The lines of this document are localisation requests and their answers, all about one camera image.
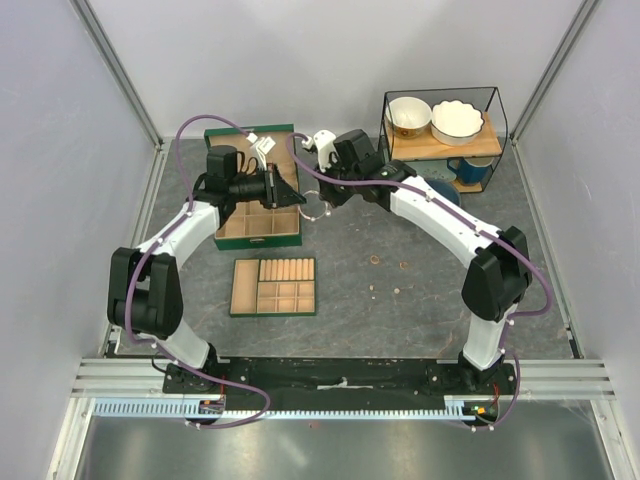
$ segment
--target blue mug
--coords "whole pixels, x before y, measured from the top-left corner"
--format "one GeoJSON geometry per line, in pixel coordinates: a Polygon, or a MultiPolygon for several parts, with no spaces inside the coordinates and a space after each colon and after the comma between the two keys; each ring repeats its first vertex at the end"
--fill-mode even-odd
{"type": "Polygon", "coordinates": [[[458,176],[463,185],[481,182],[491,167],[493,158],[452,157],[447,159],[447,168],[458,176]]]}

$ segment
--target small round object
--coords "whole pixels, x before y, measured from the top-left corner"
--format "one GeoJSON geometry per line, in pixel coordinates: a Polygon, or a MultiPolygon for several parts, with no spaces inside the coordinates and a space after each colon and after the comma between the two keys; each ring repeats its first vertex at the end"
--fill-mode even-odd
{"type": "MultiPolygon", "coordinates": [[[[306,197],[307,195],[317,195],[318,198],[320,198],[320,192],[318,192],[317,190],[309,190],[305,193],[302,194],[303,197],[306,197]]],[[[300,205],[298,205],[298,212],[300,213],[300,216],[302,218],[304,218],[305,220],[309,220],[310,222],[315,222],[316,220],[320,220],[322,217],[330,217],[331,216],[331,205],[329,205],[329,202],[323,201],[324,203],[324,212],[322,212],[319,216],[317,217],[313,217],[311,215],[307,215],[306,213],[304,213],[302,211],[302,209],[300,208],[300,205]]]]}

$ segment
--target black base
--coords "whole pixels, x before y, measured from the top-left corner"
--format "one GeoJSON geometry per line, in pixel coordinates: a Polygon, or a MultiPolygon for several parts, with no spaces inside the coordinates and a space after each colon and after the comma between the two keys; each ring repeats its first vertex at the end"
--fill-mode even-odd
{"type": "MultiPolygon", "coordinates": [[[[494,394],[496,383],[503,395],[514,393],[511,364],[473,383],[466,366],[431,359],[325,359],[231,357],[218,363],[211,375],[265,390],[271,410],[418,410],[443,408],[445,395],[494,394]],[[320,385],[373,388],[318,390],[320,385]]],[[[216,394],[220,386],[169,364],[162,391],[168,394],[216,394]]],[[[264,399],[238,388],[225,387],[227,408],[258,410],[264,399]]]]}

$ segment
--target ceramic bowl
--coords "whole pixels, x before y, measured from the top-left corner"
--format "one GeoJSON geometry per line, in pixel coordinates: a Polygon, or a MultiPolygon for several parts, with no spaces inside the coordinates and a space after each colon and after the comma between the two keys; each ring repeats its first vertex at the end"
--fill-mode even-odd
{"type": "Polygon", "coordinates": [[[385,116],[398,137],[415,138],[429,126],[431,107],[419,98],[399,97],[389,102],[385,116]]]}
{"type": "Polygon", "coordinates": [[[472,142],[483,125],[482,113],[470,103],[444,101],[433,107],[431,133],[445,145],[457,147],[472,142]]]}

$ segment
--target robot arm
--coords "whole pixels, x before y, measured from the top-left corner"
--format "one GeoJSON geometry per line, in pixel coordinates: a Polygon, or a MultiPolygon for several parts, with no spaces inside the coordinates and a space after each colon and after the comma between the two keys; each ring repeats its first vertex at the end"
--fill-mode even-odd
{"type": "Polygon", "coordinates": [[[207,172],[194,186],[193,204],[185,203],[178,215],[149,240],[136,248],[119,248],[111,258],[107,318],[124,328],[133,272],[145,252],[157,245],[137,279],[131,326],[140,337],[153,339],[174,358],[196,369],[207,363],[209,369],[215,367],[217,355],[212,345],[182,321],[178,271],[196,248],[224,225],[237,203],[259,201],[271,209],[306,201],[282,179],[273,164],[265,164],[265,168],[259,167],[251,174],[238,172],[239,154],[229,146],[210,148],[207,172]]]}
{"type": "MultiPolygon", "coordinates": [[[[336,137],[321,131],[305,142],[305,148],[317,151],[317,170],[339,180],[392,180],[419,188],[426,199],[392,186],[340,186],[320,180],[321,197],[333,207],[343,205],[353,195],[377,203],[416,224],[438,240],[467,269],[462,298],[471,310],[469,337],[460,361],[481,381],[499,363],[498,351],[506,317],[516,308],[531,283],[530,273],[515,257],[491,240],[465,226],[460,218],[509,243],[527,256],[526,239],[514,227],[501,231],[449,203],[435,192],[413,169],[399,161],[386,162],[361,130],[336,137]],[[445,212],[436,203],[446,203],[460,217],[445,212]]],[[[251,175],[238,172],[238,152],[233,147],[212,147],[207,155],[207,172],[194,187],[194,204],[183,206],[176,219],[187,218],[177,229],[174,223],[137,248],[118,249],[111,261],[107,317],[111,323],[125,326],[127,291],[132,273],[152,245],[159,244],[144,264],[138,279],[147,286],[135,286],[131,304],[132,329],[156,340],[166,351],[185,364],[211,371],[217,355],[212,345],[200,339],[182,322],[183,302],[178,271],[205,239],[213,235],[235,210],[236,203],[260,201],[266,208],[280,208],[305,202],[280,176],[277,167],[268,164],[251,175]],[[167,230],[171,235],[165,239],[167,230]]]]}
{"type": "Polygon", "coordinates": [[[490,375],[492,367],[502,358],[499,345],[506,318],[516,310],[531,284],[531,273],[509,252],[476,232],[484,231],[499,237],[528,257],[524,234],[515,227],[501,231],[478,220],[439,195],[405,163],[386,162],[383,152],[374,150],[362,130],[337,138],[331,132],[322,131],[306,143],[306,146],[313,146],[312,151],[318,152],[316,170],[331,179],[391,180],[425,192],[426,198],[423,198],[392,186],[336,185],[319,179],[321,198],[333,207],[343,205],[353,195],[361,195],[366,201],[377,203],[414,223],[460,260],[467,269],[462,298],[471,310],[469,336],[460,361],[469,366],[476,380],[490,375]],[[328,139],[331,139],[331,145],[325,141],[328,139]],[[320,163],[321,158],[328,158],[324,165],[320,163]],[[445,211],[441,207],[443,204],[458,218],[445,211]],[[475,225],[475,231],[461,219],[475,225]]]}

